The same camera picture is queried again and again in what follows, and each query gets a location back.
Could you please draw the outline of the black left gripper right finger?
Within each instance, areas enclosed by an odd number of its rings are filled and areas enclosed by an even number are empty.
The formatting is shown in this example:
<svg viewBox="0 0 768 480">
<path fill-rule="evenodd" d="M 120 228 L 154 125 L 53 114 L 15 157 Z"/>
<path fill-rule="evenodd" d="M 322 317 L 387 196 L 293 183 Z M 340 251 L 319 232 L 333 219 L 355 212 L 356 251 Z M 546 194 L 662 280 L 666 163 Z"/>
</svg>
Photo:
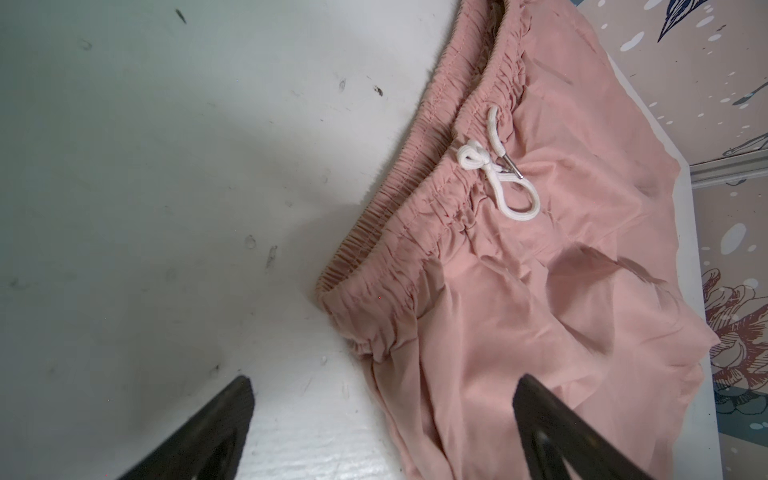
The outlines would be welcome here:
<svg viewBox="0 0 768 480">
<path fill-rule="evenodd" d="M 512 407 L 533 479 L 649 477 L 534 376 L 520 378 Z"/>
</svg>

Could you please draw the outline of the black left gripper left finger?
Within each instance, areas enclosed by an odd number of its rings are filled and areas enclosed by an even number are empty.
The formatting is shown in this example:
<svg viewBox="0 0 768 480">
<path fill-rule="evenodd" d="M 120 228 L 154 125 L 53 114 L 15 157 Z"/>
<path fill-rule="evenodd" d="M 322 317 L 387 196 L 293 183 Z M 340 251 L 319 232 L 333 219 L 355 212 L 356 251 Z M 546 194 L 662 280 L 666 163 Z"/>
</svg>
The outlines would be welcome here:
<svg viewBox="0 0 768 480">
<path fill-rule="evenodd" d="M 233 479 L 254 407 L 250 379 L 236 377 L 122 478 Z"/>
</svg>

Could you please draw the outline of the pink shorts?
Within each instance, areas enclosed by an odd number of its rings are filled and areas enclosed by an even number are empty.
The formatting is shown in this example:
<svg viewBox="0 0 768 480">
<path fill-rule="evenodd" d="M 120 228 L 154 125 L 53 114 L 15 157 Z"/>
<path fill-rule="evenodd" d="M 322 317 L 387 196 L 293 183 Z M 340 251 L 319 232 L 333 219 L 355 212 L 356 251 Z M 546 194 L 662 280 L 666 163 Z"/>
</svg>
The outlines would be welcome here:
<svg viewBox="0 0 768 480">
<path fill-rule="evenodd" d="M 464 1 L 317 299 L 409 479 L 524 479 L 532 375 L 658 479 L 716 335 L 678 286 L 680 168 L 568 1 Z"/>
</svg>

